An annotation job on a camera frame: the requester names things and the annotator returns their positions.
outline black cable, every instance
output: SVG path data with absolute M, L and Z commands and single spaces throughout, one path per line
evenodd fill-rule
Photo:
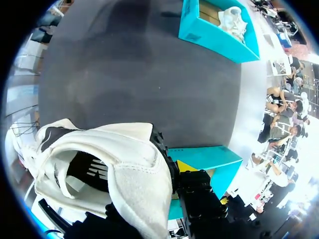
M 33 106 L 29 106 L 29 107 L 25 107 L 25 108 L 23 108 L 23 109 L 21 109 L 21 110 L 15 111 L 15 112 L 13 112 L 13 113 L 11 113 L 11 114 L 5 116 L 5 117 L 7 118 L 7 117 L 9 117 L 10 115 L 13 115 L 13 114 L 18 113 L 18 112 L 20 112 L 20 111 L 23 111 L 23 110 L 26 110 L 26 109 L 29 109 L 29 108 L 32 108 L 32 107 L 36 107 L 36 106 L 38 106 L 38 104 L 33 105 Z
M 13 131 L 13 129 L 15 129 L 15 128 L 12 128 L 12 127 L 11 127 L 11 129 L 12 129 L 12 132 L 14 133 L 15 137 L 20 137 L 20 136 L 23 135 L 23 134 L 33 133 L 33 132 L 35 131 L 35 129 L 37 128 L 36 123 L 37 123 L 37 121 L 33 122 L 31 126 L 19 126 L 19 127 L 15 127 L 15 128 L 24 128 L 24 127 L 27 127 L 27 128 L 28 128 L 27 130 L 25 130 L 25 131 L 22 132 L 22 133 L 17 133 L 17 134 L 16 134 L 16 133 Z M 34 129 L 32 132 L 26 133 L 28 130 L 30 130 L 30 129 L 33 128 L 33 127 L 34 127 L 35 129 Z
M 62 232 L 60 232 L 58 230 L 47 230 L 44 232 L 45 235 L 48 235 L 49 233 L 62 233 Z

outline table surface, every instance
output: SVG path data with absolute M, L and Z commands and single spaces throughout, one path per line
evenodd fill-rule
M 169 147 L 237 142 L 241 150 L 244 141 L 231 141 L 235 129 L 257 139 L 259 129 L 245 129 L 262 120 L 266 88 L 260 71 L 251 72 L 257 63 L 241 66 L 178 39 L 181 6 L 179 0 L 75 1 L 44 58 L 41 125 L 63 118 L 82 129 L 151 122 Z M 246 111 L 239 118 L 238 108 Z

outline person sitting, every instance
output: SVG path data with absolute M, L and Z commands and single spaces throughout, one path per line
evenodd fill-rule
M 289 149 L 288 154 L 285 156 L 285 162 L 289 162 L 291 160 L 295 160 L 296 163 L 299 162 L 298 152 L 297 150 Z
M 292 74 L 290 77 L 294 77 L 297 73 L 301 72 L 306 66 L 304 63 L 300 62 L 300 60 L 293 56 L 293 62 L 290 64 L 291 69 L 292 69 Z
M 252 160 L 255 164 L 259 165 L 259 168 L 265 166 L 266 169 L 266 175 L 270 178 L 276 185 L 279 187 L 286 187 L 290 183 L 295 183 L 294 180 L 288 179 L 288 176 L 284 173 L 284 171 L 279 167 L 279 165 L 276 163 L 273 163 L 273 161 L 268 161 L 261 159 L 259 157 L 256 157 L 256 155 L 252 154 Z
M 269 139 L 275 140 L 269 144 L 270 147 L 281 146 L 293 136 L 299 137 L 301 126 L 292 127 L 288 117 L 277 114 L 274 118 L 264 114 L 265 123 L 263 131 L 259 134 L 258 142 L 264 143 Z
M 300 77 L 284 77 L 282 82 L 282 88 L 288 90 L 293 94 L 297 94 L 301 85 L 303 84 L 303 80 Z
M 310 120 L 307 116 L 301 118 L 299 115 L 294 114 L 293 115 L 293 123 L 294 123 L 294 125 L 300 125 L 301 127 L 303 127 L 305 124 L 309 125 Z
M 292 117 L 294 112 L 301 114 L 304 110 L 303 102 L 296 100 L 293 93 L 281 91 L 279 87 L 267 89 L 267 95 L 273 98 L 273 102 L 266 102 L 266 108 L 271 112 L 280 113 L 286 117 Z

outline shoe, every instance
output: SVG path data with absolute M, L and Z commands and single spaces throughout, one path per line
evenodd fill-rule
M 113 202 L 143 238 L 165 238 L 172 183 L 152 133 L 150 123 L 81 130 L 64 119 L 42 127 L 23 150 L 36 194 L 100 217 Z
M 225 11 L 218 12 L 219 27 L 245 44 L 244 34 L 247 23 L 241 18 L 241 9 L 233 6 Z

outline person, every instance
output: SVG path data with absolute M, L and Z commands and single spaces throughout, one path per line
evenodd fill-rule
M 259 157 L 256 157 L 254 153 L 251 157 L 253 162 L 259 166 L 257 169 L 267 167 L 265 172 L 267 177 L 269 177 L 279 187 L 286 187 L 290 183 L 295 183 L 294 180 L 288 179 L 284 171 L 278 166 L 277 163 L 275 164 L 272 160 L 268 161 L 261 159 Z
M 294 77 L 297 73 L 305 68 L 305 64 L 300 62 L 300 60 L 295 56 L 293 56 L 293 62 L 290 64 L 290 66 L 292 69 L 292 74 L 290 75 L 291 77 Z
M 304 126 L 304 124 L 310 125 L 310 120 L 307 116 L 301 118 L 298 114 L 294 114 L 292 118 L 294 125 L 300 125 L 301 127 Z
M 264 114 L 265 123 L 263 131 L 259 134 L 258 142 L 264 143 L 269 139 L 275 142 L 270 143 L 270 147 L 281 146 L 292 136 L 299 137 L 301 134 L 301 126 L 291 126 L 288 117 L 276 114 L 273 118 L 268 114 Z
M 288 154 L 285 156 L 285 161 L 288 162 L 288 161 L 290 161 L 292 159 L 294 159 L 296 161 L 296 163 L 299 162 L 299 160 L 298 160 L 298 152 L 297 152 L 297 150 L 289 149 Z
M 294 112 L 301 114 L 304 110 L 302 101 L 296 101 L 293 93 L 281 91 L 280 87 L 268 88 L 267 95 L 273 98 L 273 102 L 266 102 L 266 108 L 274 113 L 291 118 Z
M 243 219 L 244 221 L 248 221 L 252 214 L 254 214 L 255 217 L 258 217 L 264 212 L 264 208 L 262 205 L 254 206 L 250 204 L 245 207 L 245 203 L 239 195 L 236 195 L 236 197 L 232 197 L 227 192 L 221 199 L 221 202 L 228 207 L 227 219 L 230 222 L 241 219 Z

